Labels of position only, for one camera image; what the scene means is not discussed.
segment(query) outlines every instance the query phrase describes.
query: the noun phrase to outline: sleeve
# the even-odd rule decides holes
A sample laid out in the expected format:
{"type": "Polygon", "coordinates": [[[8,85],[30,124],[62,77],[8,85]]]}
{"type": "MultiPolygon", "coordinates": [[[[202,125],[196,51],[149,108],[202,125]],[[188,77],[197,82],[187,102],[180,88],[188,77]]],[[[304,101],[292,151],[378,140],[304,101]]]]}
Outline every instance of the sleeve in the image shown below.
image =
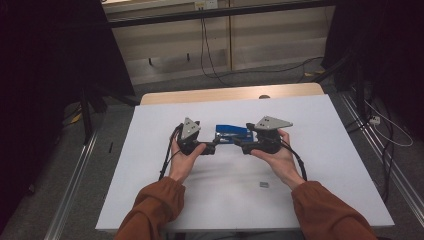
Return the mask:
{"type": "Polygon", "coordinates": [[[184,192],[185,187],[169,177],[141,189],[115,239],[161,239],[159,230],[175,220],[184,207],[184,192]]]}
{"type": "Polygon", "coordinates": [[[308,240],[377,239],[367,220],[318,182],[292,191],[294,210],[308,240]]]}

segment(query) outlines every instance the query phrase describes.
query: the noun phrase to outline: table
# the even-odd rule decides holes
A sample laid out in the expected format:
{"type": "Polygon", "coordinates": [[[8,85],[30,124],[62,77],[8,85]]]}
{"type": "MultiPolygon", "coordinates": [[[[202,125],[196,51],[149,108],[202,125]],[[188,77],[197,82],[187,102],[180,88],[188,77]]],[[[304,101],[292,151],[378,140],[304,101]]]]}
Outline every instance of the table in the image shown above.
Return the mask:
{"type": "MultiPolygon", "coordinates": [[[[319,86],[302,84],[143,97],[142,105],[134,112],[96,229],[116,231],[139,189],[157,180],[169,135],[185,116],[200,120],[199,140],[210,141],[215,124],[256,123],[259,116],[268,113],[294,123],[286,131],[292,136],[292,147],[305,162],[309,179],[320,181],[372,226],[393,225],[330,99],[319,86]],[[237,100],[228,100],[232,91],[237,100]],[[256,99],[264,94],[274,98],[256,99]],[[290,95],[297,97],[277,98],[290,95]],[[202,96],[204,100],[215,97],[220,101],[187,102],[202,96]],[[162,104],[154,104],[155,98],[162,104]]],[[[273,231],[299,227],[290,189],[266,163],[243,155],[236,146],[219,145],[215,155],[201,156],[185,186],[185,208],[176,221],[165,227],[166,231],[273,231]],[[269,187],[261,187],[260,182],[267,182],[269,187]]]]}

